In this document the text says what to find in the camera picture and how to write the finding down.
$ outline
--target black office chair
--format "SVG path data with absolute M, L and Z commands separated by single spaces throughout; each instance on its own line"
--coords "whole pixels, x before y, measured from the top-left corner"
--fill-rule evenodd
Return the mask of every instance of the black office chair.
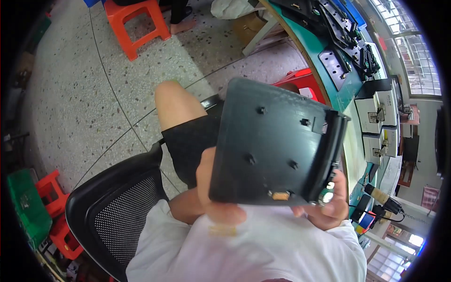
M 218 94 L 202 101 L 209 115 L 221 115 Z M 147 153 L 128 158 L 74 190 L 66 203 L 67 224 L 84 250 L 109 275 L 127 281 L 150 209 L 168 198 L 161 183 L 161 139 Z

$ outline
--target black shorts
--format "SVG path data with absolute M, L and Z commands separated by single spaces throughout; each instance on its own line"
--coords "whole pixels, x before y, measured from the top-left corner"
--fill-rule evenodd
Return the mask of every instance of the black shorts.
M 188 185 L 188 189 L 197 186 L 196 170 L 202 152 L 216 146 L 220 123 L 220 115 L 209 114 L 161 133 L 172 157 L 175 172 Z

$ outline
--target forearm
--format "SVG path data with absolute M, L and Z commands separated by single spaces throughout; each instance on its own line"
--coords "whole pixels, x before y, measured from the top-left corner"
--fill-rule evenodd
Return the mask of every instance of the forearm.
M 205 213 L 199 201 L 197 187 L 177 195 L 169 201 L 169 208 L 176 220 L 187 224 L 193 224 Z

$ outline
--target red plastic stool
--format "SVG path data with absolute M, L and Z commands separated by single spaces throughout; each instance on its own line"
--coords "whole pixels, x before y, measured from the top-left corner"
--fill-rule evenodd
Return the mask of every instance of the red plastic stool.
M 53 244 L 60 250 L 61 254 L 71 260 L 76 259 L 83 248 L 75 239 L 66 222 L 66 215 L 62 215 L 50 229 L 49 234 Z
M 106 0 L 103 7 L 105 8 L 106 16 L 110 22 L 111 28 L 113 28 L 120 46 L 129 57 L 130 61 L 138 58 L 136 50 L 139 47 L 157 36 L 161 36 L 163 40 L 170 38 L 168 27 L 166 26 L 156 0 L 147 0 L 129 6 L 118 6 L 113 0 Z M 147 16 L 152 18 L 153 23 L 155 24 L 155 30 L 144 35 L 137 41 L 132 42 L 125 30 L 124 24 L 142 13 L 146 13 Z
M 52 218 L 55 218 L 64 212 L 66 201 L 69 197 L 69 194 L 63 193 L 60 185 L 56 181 L 56 177 L 59 175 L 60 173 L 58 170 L 55 170 L 39 180 L 35 185 L 39 197 L 47 200 L 48 204 L 46 204 L 46 209 Z
M 326 100 L 324 100 L 324 97 L 321 94 L 318 83 L 316 82 L 315 78 L 313 77 L 312 71 L 309 68 L 290 71 L 287 73 L 286 77 L 274 83 L 273 85 L 279 87 L 284 83 L 293 83 L 299 89 L 310 88 L 310 92 L 313 95 L 312 99 L 326 104 Z

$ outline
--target white plastic bag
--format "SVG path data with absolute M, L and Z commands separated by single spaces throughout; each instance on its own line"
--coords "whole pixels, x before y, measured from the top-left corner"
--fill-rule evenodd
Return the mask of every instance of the white plastic bag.
M 214 0 L 212 15 L 218 19 L 235 19 L 265 8 L 254 8 L 247 0 Z

